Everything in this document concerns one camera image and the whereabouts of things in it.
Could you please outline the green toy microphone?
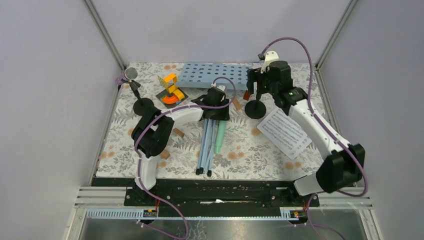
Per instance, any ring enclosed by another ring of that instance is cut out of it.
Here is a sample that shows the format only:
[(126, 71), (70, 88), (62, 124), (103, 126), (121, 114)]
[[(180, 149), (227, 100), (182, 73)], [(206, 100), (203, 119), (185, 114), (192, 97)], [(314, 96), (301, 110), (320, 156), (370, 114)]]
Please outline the green toy microphone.
[(223, 145), (223, 140), (226, 132), (227, 121), (220, 120), (218, 123), (218, 129), (215, 138), (214, 152), (215, 154), (219, 154), (221, 152), (221, 148)]

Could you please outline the black microphone stand front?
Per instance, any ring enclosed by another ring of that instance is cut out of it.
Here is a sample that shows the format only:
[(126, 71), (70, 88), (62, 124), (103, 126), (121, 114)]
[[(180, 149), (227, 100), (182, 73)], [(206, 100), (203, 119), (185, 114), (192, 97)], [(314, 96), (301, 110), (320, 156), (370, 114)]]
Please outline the black microphone stand front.
[(251, 100), (245, 105), (244, 112), (249, 118), (257, 120), (265, 116), (267, 112), (267, 107), (261, 101), (262, 95), (262, 92), (257, 91), (255, 100)]

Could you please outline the light blue music stand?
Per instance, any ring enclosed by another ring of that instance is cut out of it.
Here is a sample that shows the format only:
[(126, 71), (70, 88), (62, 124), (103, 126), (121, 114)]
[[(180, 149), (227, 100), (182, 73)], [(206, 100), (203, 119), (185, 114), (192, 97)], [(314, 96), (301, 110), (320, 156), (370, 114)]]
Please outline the light blue music stand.
[[(177, 76), (177, 86), (185, 90), (205, 89), (208, 92), (213, 86), (226, 86), (225, 95), (229, 101), (233, 101), (233, 96), (237, 91), (246, 90), (248, 80), (247, 71), (250, 67), (247, 65), (234, 64), (214, 64), (190, 62), (184, 64), (182, 72)], [(186, 105), (201, 95), (193, 95)], [(213, 158), (215, 154), (215, 141), (220, 120), (204, 119), (201, 132), (200, 147), (196, 175), (207, 173), (212, 175)]]

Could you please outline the sheet music page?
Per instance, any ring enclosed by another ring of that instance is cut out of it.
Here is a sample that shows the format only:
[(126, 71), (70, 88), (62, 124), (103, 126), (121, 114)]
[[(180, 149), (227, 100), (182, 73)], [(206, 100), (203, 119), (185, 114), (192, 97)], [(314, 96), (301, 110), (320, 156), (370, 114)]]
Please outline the sheet music page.
[(272, 110), (257, 128), (291, 160), (312, 143), (306, 132), (279, 108)]

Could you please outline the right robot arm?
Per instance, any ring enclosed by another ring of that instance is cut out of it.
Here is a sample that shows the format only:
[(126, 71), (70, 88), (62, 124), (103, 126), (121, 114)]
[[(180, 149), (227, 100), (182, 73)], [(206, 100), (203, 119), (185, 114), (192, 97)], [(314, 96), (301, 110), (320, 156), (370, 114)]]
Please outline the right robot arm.
[(275, 60), (248, 69), (246, 86), (249, 94), (256, 94), (256, 99), (245, 106), (245, 113), (250, 118), (259, 119), (265, 115), (261, 96), (270, 94), (274, 104), (305, 131), (323, 158), (317, 172), (290, 184), (286, 198), (291, 205), (299, 206), (307, 196), (321, 192), (345, 194), (342, 188), (366, 180), (363, 146), (351, 144), (325, 121), (313, 106), (310, 94), (294, 86), (286, 61)]

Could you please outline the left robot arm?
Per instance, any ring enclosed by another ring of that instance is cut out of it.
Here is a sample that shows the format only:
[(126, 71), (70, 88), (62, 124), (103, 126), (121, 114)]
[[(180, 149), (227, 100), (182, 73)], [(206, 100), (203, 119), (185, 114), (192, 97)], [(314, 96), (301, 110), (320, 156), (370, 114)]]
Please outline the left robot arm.
[(228, 120), (229, 102), (223, 85), (213, 86), (207, 93), (191, 101), (190, 104), (174, 107), (162, 112), (149, 98), (143, 98), (138, 124), (131, 138), (139, 156), (137, 176), (134, 181), (139, 189), (136, 199), (144, 206), (152, 204), (156, 185), (156, 166), (160, 154), (166, 148), (174, 128), (186, 123), (202, 120)]

